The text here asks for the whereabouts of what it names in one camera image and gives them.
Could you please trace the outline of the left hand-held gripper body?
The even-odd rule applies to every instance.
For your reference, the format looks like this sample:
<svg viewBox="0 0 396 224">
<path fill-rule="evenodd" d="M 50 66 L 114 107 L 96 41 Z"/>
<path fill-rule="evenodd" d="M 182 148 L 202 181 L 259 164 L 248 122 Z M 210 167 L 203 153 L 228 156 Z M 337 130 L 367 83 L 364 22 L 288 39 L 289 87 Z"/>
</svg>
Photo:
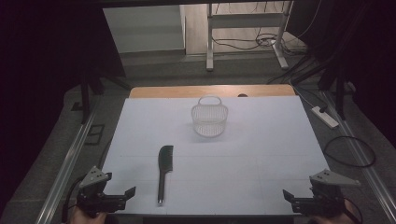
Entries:
<svg viewBox="0 0 396 224">
<path fill-rule="evenodd" d="M 104 193 L 107 182 L 106 173 L 93 166 L 79 184 L 77 207 L 89 217 L 125 209 L 126 202 L 112 200 L 111 195 Z"/>
</svg>

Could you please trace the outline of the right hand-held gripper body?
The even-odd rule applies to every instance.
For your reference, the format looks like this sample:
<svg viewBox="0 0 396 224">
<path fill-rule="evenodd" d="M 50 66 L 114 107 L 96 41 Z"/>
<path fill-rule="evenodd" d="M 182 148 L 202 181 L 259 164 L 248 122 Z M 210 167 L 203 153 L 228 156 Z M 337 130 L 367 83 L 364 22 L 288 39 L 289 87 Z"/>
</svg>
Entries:
<svg viewBox="0 0 396 224">
<path fill-rule="evenodd" d="M 310 181 L 316 181 L 315 189 L 311 189 L 311 202 L 293 204 L 292 211 L 306 216 L 337 217 L 344 213 L 344 195 L 341 187 L 359 187 L 359 180 L 339 175 L 328 169 L 309 176 Z"/>
</svg>

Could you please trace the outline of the black comb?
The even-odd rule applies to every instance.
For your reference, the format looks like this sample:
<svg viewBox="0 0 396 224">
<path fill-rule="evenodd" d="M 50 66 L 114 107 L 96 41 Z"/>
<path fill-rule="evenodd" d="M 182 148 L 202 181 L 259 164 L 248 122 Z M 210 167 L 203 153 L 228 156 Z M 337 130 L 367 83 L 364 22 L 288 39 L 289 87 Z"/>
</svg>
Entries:
<svg viewBox="0 0 396 224">
<path fill-rule="evenodd" d="M 164 201 L 165 177 L 166 174 L 173 170 L 173 146 L 163 146 L 159 151 L 159 187 L 157 203 L 162 204 Z"/>
</svg>

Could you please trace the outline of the white plastic basket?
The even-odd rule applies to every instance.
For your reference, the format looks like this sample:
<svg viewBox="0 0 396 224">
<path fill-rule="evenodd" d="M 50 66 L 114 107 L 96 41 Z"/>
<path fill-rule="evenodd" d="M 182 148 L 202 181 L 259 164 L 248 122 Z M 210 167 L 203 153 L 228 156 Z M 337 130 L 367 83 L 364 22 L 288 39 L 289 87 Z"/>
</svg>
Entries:
<svg viewBox="0 0 396 224">
<path fill-rule="evenodd" d="M 217 137 L 226 127 L 228 107 L 217 95 L 204 95 L 191 109 L 194 131 L 202 137 Z"/>
</svg>

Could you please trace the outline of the person's left hand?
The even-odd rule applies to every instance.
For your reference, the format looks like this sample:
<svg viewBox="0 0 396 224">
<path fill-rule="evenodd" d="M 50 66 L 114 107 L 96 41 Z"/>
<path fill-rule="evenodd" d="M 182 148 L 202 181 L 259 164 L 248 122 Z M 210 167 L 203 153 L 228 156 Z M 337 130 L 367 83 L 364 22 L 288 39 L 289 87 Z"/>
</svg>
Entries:
<svg viewBox="0 0 396 224">
<path fill-rule="evenodd" d="M 106 213 L 98 213 L 96 217 L 89 217 L 82 210 L 76 207 L 70 218 L 70 224 L 105 224 Z"/>
</svg>

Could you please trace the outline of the white table cover sheet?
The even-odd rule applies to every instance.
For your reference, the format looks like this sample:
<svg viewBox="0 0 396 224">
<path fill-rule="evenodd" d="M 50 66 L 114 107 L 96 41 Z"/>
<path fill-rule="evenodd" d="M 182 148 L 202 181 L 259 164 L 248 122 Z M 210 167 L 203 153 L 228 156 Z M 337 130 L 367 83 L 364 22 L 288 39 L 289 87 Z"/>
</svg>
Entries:
<svg viewBox="0 0 396 224">
<path fill-rule="evenodd" d="M 282 190 L 311 194 L 309 176 L 327 168 L 297 96 L 224 99 L 224 132 L 197 134 L 195 98 L 128 99 L 103 166 L 105 192 L 136 187 L 126 213 L 137 215 L 288 215 Z M 164 201 L 157 203 L 159 151 L 173 146 Z"/>
</svg>

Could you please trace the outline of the white power strip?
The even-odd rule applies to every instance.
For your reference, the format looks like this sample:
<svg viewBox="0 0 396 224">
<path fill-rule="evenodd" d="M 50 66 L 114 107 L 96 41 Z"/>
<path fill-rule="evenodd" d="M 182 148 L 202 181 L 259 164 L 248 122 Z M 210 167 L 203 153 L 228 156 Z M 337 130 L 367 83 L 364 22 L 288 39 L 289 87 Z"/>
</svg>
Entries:
<svg viewBox="0 0 396 224">
<path fill-rule="evenodd" d="M 316 115 L 321 121 L 323 121 L 329 128 L 334 129 L 339 126 L 339 123 L 333 119 L 326 112 L 321 112 L 319 106 L 315 106 L 311 109 L 312 113 Z"/>
</svg>

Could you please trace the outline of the black stand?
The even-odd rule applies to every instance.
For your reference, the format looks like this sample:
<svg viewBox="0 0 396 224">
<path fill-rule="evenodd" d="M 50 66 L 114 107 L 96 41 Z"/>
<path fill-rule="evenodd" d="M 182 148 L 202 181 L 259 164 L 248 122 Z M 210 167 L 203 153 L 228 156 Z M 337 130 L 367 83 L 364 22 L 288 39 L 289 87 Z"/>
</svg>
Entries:
<svg viewBox="0 0 396 224">
<path fill-rule="evenodd" d="M 320 63 L 318 66 L 308 70 L 300 77 L 293 78 L 291 85 L 297 85 L 303 80 L 312 77 L 320 71 L 324 71 L 318 82 L 318 88 L 321 91 L 328 91 L 332 84 L 335 84 L 335 110 L 342 120 L 345 120 L 344 114 L 344 96 L 345 96 L 345 67 L 341 62 L 341 57 L 332 55 L 326 61 Z"/>
<path fill-rule="evenodd" d="M 81 103 L 83 113 L 81 121 L 82 124 L 85 124 L 88 121 L 89 115 L 92 111 L 90 106 L 90 91 L 92 91 L 94 95 L 102 95 L 105 92 L 105 86 L 101 81 L 102 77 L 127 91 L 131 91 L 133 89 L 133 86 L 130 84 L 127 84 L 118 77 L 112 76 L 105 71 L 96 69 L 90 73 L 82 73 L 80 76 Z"/>
</svg>

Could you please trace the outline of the black curtain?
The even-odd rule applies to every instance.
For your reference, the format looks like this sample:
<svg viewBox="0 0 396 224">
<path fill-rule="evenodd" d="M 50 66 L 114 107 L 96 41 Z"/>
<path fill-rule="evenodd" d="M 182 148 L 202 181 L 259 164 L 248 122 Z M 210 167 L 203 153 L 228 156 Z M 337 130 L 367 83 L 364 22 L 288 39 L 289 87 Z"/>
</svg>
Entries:
<svg viewBox="0 0 396 224">
<path fill-rule="evenodd" d="M 396 147 L 396 0 L 334 0 L 319 63 L 340 56 L 361 112 Z"/>
<path fill-rule="evenodd" d="M 0 204 L 30 169 L 81 80 L 123 76 L 104 11 L 77 0 L 0 0 Z"/>
</svg>

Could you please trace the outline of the aluminium rail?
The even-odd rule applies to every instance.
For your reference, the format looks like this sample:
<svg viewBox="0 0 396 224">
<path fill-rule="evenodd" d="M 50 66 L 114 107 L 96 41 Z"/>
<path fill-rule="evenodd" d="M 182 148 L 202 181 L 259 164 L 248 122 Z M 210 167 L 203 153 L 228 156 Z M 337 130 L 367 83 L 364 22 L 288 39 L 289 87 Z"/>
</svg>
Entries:
<svg viewBox="0 0 396 224">
<path fill-rule="evenodd" d="M 339 123 L 340 132 L 344 135 L 354 137 L 355 134 L 348 125 L 347 121 L 342 120 L 340 115 L 337 113 L 335 109 L 335 101 L 332 98 L 332 94 L 328 91 L 322 91 L 320 95 L 328 104 L 329 111 L 333 115 L 334 119 Z M 349 148 L 355 160 L 360 165 L 369 162 L 369 156 L 363 151 L 362 143 L 358 143 L 356 140 L 349 140 Z M 362 172 L 371 189 L 373 190 L 375 197 L 378 199 L 385 214 L 387 215 L 389 223 L 396 224 L 396 200 L 391 195 L 389 189 L 385 185 L 385 182 L 381 179 L 374 166 L 363 168 Z"/>
<path fill-rule="evenodd" d="M 79 125 L 78 133 L 65 155 L 60 171 L 52 184 L 35 224 L 50 224 L 52 221 L 95 116 L 96 111 L 93 110 L 85 123 Z"/>
</svg>

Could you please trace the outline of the white metal desk frame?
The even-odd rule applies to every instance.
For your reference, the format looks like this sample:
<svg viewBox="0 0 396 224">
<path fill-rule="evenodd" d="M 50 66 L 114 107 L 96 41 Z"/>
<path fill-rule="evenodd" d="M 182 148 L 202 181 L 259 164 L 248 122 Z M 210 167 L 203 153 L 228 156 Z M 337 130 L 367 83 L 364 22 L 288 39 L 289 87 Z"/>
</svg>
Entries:
<svg viewBox="0 0 396 224">
<path fill-rule="evenodd" d="M 215 29 L 233 28 L 277 28 L 276 38 L 270 41 L 270 46 L 276 55 L 280 68 L 287 70 L 289 66 L 283 54 L 281 42 L 290 16 L 291 6 L 292 1 L 288 1 L 281 12 L 214 15 L 212 5 L 207 4 L 206 70 L 212 71 L 214 69 L 213 31 Z"/>
</svg>

